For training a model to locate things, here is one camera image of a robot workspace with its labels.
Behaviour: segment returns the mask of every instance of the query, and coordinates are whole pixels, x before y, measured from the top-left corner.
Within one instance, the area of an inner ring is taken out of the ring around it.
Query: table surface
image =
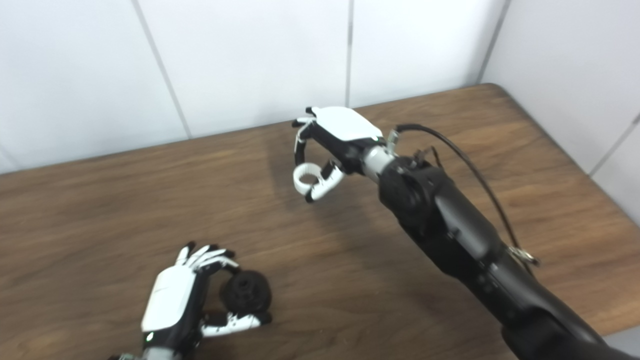
[[[639,229],[500,88],[358,112],[385,134],[417,122],[450,136],[488,178],[523,247],[542,258],[545,286],[602,334],[640,323]],[[400,230],[373,182],[352,176],[304,201],[291,179],[294,134],[283,122],[1,176],[3,358],[139,353],[155,276],[191,240],[235,250],[274,294],[274,323],[206,340],[197,359],[514,358],[498,323]],[[506,239],[443,145],[403,134],[397,152],[431,144]],[[328,158],[317,144],[307,151]]]

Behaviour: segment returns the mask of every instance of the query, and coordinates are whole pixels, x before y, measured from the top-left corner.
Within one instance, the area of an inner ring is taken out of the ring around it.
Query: black wheel
[[[222,286],[220,298],[234,313],[261,313],[271,305],[271,289],[264,275],[246,270],[235,274]]]

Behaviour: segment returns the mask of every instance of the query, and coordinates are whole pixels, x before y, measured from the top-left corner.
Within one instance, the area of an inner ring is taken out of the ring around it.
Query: panel seam
[[[142,12],[142,7],[140,6],[140,3],[138,2],[138,0],[131,0],[131,4],[136,10],[136,15],[138,16],[138,20],[140,21],[140,26],[142,27],[142,30],[145,33],[145,37],[147,38],[147,42],[149,44],[149,47],[151,48],[151,52],[153,53],[154,58],[156,59],[156,63],[158,65],[158,68],[164,80],[164,84],[166,85],[167,90],[169,91],[169,95],[171,96],[171,100],[173,101],[173,105],[175,106],[175,110],[178,113],[178,117],[180,118],[180,121],[182,122],[182,127],[184,128],[184,132],[186,133],[187,138],[193,139],[193,135],[191,134],[191,129],[189,128],[187,119],[184,116],[184,112],[182,111],[182,106],[180,106],[180,102],[178,101],[178,96],[176,95],[175,90],[173,89],[173,84],[171,82],[171,79],[169,78],[169,73],[167,72],[166,67],[164,66],[162,57],[160,57],[160,52],[158,51],[156,42],[154,41],[154,37],[153,35],[151,35],[151,30],[149,28],[149,25],[147,24],[145,14]]]
[[[17,161],[10,152],[8,152],[4,147],[0,146],[0,153],[4,156],[7,162],[11,163],[16,170],[22,170],[24,167]]]
[[[349,0],[349,13],[347,23],[347,71],[344,87],[344,106],[349,107],[351,97],[351,52],[353,49],[353,6],[355,0]]]
[[[495,47],[495,43],[498,41],[498,36],[500,35],[500,30],[502,30],[502,24],[504,23],[504,18],[507,15],[507,11],[509,11],[509,6],[511,5],[511,0],[505,0],[502,5],[502,10],[500,11],[500,17],[495,24],[495,28],[493,29],[493,35],[491,36],[491,41],[489,41],[489,46],[486,49],[486,53],[484,54],[484,59],[482,61],[482,65],[480,66],[480,71],[478,72],[478,77],[476,79],[475,85],[480,84],[482,82],[482,78],[484,77],[484,72],[486,70],[487,65],[489,64],[489,59],[493,53],[493,48]]]
[[[631,122],[631,124],[629,124],[626,130],[622,132],[622,135],[620,135],[620,137],[616,140],[616,142],[613,143],[611,148],[602,156],[600,161],[596,163],[593,169],[589,171],[589,177],[593,177],[598,172],[598,170],[602,168],[602,165],[604,165],[607,162],[607,160],[609,160],[609,158],[618,150],[620,145],[622,145],[622,143],[625,142],[625,140],[629,137],[629,135],[631,135],[633,130],[637,127],[638,123],[640,123],[640,114],[638,114],[638,116],[636,116],[636,118]]]

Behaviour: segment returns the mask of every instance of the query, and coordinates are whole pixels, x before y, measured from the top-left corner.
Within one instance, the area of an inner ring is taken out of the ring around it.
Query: white wall
[[[0,146],[21,168],[183,139],[131,3],[0,2]]]
[[[483,82],[590,172],[640,113],[640,1],[514,0]]]
[[[344,104],[345,0],[141,0],[195,136]]]
[[[474,85],[504,0],[355,0],[349,106]]]
[[[0,172],[471,85],[503,1],[2,1]]]

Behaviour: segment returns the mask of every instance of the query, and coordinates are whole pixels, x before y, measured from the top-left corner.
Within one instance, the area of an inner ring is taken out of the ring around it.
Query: fingertip
[[[185,247],[187,247],[189,249],[189,252],[193,251],[193,249],[196,248],[196,242],[195,241],[189,241],[187,243],[187,245],[185,245]]]

